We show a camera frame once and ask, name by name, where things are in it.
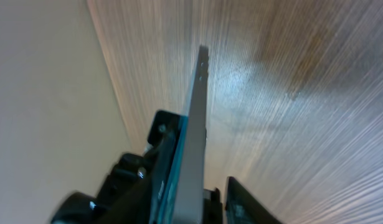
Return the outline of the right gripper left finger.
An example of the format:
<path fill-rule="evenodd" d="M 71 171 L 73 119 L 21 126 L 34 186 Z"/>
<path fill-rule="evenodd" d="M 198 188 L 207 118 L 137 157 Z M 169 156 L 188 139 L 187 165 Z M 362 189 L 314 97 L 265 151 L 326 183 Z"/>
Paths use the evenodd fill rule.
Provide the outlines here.
<path fill-rule="evenodd" d="M 147 139 L 150 149 L 142 155 L 122 154 L 96 196 L 70 194 L 51 222 L 169 222 L 186 126 L 186 116 L 158 110 Z"/>

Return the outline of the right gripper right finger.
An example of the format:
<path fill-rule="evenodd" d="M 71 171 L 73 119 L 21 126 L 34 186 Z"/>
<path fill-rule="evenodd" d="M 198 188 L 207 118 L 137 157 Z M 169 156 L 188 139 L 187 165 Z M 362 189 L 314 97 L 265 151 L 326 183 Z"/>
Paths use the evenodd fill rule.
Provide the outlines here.
<path fill-rule="evenodd" d="M 228 224 L 282 224 L 235 177 L 227 181 L 225 211 Z"/>

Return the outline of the teal screen smartphone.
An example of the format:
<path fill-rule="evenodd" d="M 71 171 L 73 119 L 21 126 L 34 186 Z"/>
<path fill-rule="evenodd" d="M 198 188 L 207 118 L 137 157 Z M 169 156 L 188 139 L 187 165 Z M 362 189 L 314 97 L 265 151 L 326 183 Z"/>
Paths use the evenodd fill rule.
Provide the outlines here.
<path fill-rule="evenodd" d="M 201 223 L 207 141 L 209 49 L 200 46 L 186 115 L 158 110 L 148 142 L 158 153 L 152 173 L 150 223 Z"/>

